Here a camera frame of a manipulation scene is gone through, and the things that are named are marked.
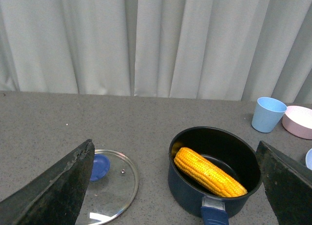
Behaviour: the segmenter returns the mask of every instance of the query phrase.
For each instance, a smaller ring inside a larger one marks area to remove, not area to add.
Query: corn on the cob
[[[215,195],[238,197],[247,193],[238,181],[187,147],[182,147],[177,152],[174,162],[180,170]]]

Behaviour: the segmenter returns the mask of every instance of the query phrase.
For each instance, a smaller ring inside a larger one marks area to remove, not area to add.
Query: table
[[[312,108],[311,104],[302,104]],[[251,127],[255,102],[173,98],[0,93],[0,200],[33,180],[72,149],[92,139],[96,149],[124,153],[139,172],[131,206],[112,225],[202,225],[170,193],[167,176],[172,138],[193,126],[213,126],[245,140],[260,140],[304,164],[312,141],[281,122],[268,134]],[[231,225],[277,225],[263,185],[230,218]]]

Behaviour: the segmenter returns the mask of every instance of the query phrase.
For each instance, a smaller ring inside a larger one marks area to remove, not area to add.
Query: blue cup
[[[271,97],[260,97],[253,114],[252,126],[259,132],[269,133],[280,121],[287,106]]]

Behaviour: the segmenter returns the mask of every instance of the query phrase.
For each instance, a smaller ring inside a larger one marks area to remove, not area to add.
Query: gray countertop
[[[1,92],[0,201],[92,139],[96,149],[124,153],[139,172],[133,203],[109,224],[202,225],[177,204],[168,187],[168,150],[177,133],[213,126],[239,136],[254,150],[263,140],[302,164],[312,148],[312,141],[290,134],[281,122],[269,134],[254,130],[254,107],[254,102]],[[263,185],[230,224],[278,224]]]

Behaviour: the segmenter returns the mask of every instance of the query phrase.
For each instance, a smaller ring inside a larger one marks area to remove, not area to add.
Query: pink bowl
[[[285,129],[295,136],[312,140],[312,109],[288,106],[282,123]]]

